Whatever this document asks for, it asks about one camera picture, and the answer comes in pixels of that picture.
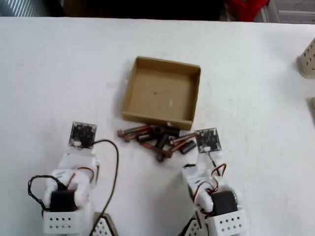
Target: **bolt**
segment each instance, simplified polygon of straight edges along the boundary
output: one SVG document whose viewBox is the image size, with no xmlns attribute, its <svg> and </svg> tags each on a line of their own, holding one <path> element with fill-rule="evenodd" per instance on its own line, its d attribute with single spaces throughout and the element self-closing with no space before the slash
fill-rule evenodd
<svg viewBox="0 0 315 236">
<path fill-rule="evenodd" d="M 183 136 L 181 136 L 181 137 L 179 137 L 179 138 L 177 138 L 177 139 L 171 139 L 171 140 L 169 140 L 169 143 L 170 143 L 172 146 L 174 146 L 175 144 L 177 144 L 177 143 L 180 142 L 180 141 L 185 141 L 185 140 L 190 139 L 190 138 L 193 138 L 193 137 L 195 137 L 195 136 L 196 136 L 195 133 L 186 134 L 186 135 L 183 135 Z"/>
<path fill-rule="evenodd" d="M 148 149 L 151 149 L 157 153 L 161 153 L 163 154 L 166 158 L 171 158 L 172 157 L 172 152 L 171 151 L 166 151 L 166 150 L 163 150 L 163 149 L 159 149 L 151 144 L 147 144 L 147 143 L 140 143 L 141 146 L 145 147 L 145 148 L 148 148 Z"/>
<path fill-rule="evenodd" d="M 140 127 L 136 127 L 136 128 L 132 128 L 132 129 L 126 129 L 126 130 L 118 130 L 117 134 L 119 137 L 123 137 L 126 134 L 130 134 L 130 133 L 135 133 L 135 132 L 141 132 L 141 131 L 145 131 L 145 130 L 149 130 L 151 129 L 152 126 L 151 125 L 144 125 L 144 126 L 140 126 Z"/>
<path fill-rule="evenodd" d="M 171 152 L 175 152 L 177 151 L 178 149 L 180 149 L 182 146 L 184 146 L 186 143 L 188 142 L 188 140 L 185 140 L 179 144 L 176 144 L 176 146 L 172 147 L 171 149 L 169 149 L 169 151 Z"/>
<path fill-rule="evenodd" d="M 125 136 L 123 136 L 123 139 L 125 142 L 129 143 L 131 141 L 131 139 L 134 139 L 140 135 L 148 134 L 149 132 L 150 132 L 149 130 L 145 130 L 145 131 L 139 132 L 139 133 L 126 134 Z"/>
<path fill-rule="evenodd" d="M 165 158 L 171 158 L 173 155 L 173 152 L 177 151 L 178 149 L 180 149 L 183 145 L 185 145 L 188 141 L 183 141 L 181 143 L 179 143 L 178 145 L 176 145 L 175 147 L 170 148 L 168 151 L 171 152 L 171 155 L 169 156 L 165 156 L 163 153 L 158 153 L 156 155 L 156 159 L 158 162 L 163 162 Z"/>
</svg>

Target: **white plastic bracket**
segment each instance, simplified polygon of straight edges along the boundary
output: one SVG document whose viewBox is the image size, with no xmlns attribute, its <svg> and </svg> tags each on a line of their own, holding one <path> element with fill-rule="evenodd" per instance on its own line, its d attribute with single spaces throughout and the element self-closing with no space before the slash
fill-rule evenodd
<svg viewBox="0 0 315 236">
<path fill-rule="evenodd" d="M 218 215 L 206 219 L 211 236 L 231 236 L 246 232 L 248 221 L 244 210 Z"/>
</svg>

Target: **perforated plastic piece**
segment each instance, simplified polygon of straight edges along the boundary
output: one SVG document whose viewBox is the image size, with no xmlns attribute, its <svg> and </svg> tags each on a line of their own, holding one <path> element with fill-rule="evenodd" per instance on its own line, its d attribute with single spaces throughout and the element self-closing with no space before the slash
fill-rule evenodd
<svg viewBox="0 0 315 236">
<path fill-rule="evenodd" d="M 100 218 L 98 221 L 93 236 L 113 236 L 104 218 Z"/>
<path fill-rule="evenodd" d="M 185 236 L 203 236 L 202 230 L 198 226 L 197 220 L 192 220 L 188 229 L 185 233 Z"/>
<path fill-rule="evenodd" d="M 231 236 L 248 230 L 248 222 L 244 210 L 210 217 L 206 221 L 211 236 Z"/>
<path fill-rule="evenodd" d="M 44 212 L 43 231 L 45 234 L 78 234 L 82 231 L 81 214 L 73 212 Z"/>
</svg>

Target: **white table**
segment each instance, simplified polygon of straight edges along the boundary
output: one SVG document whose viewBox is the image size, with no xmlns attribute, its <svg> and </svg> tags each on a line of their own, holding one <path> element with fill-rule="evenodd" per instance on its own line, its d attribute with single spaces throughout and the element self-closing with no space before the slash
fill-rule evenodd
<svg viewBox="0 0 315 236">
<path fill-rule="evenodd" d="M 226 178 L 245 197 L 253 236 L 314 232 L 315 129 L 296 57 L 315 26 L 75 18 L 0 18 L 1 235 L 41 235 L 40 206 L 27 181 L 49 174 L 67 147 L 72 121 L 98 124 L 121 152 L 108 211 L 121 236 L 175 236 L 191 216 L 180 169 L 197 150 L 158 164 L 125 144 L 118 128 L 136 56 L 202 68 L 193 129 L 217 127 Z M 97 210 L 109 195 L 114 150 L 99 144 Z M 44 182 L 34 192 L 42 196 Z"/>
</svg>

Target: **cardboard tray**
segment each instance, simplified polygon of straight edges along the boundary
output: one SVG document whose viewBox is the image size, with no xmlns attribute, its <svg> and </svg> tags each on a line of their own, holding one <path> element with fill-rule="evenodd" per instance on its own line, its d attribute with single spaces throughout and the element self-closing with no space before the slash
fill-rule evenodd
<svg viewBox="0 0 315 236">
<path fill-rule="evenodd" d="M 137 57 L 123 102 L 123 118 L 190 130 L 200 72 L 198 65 Z"/>
</svg>

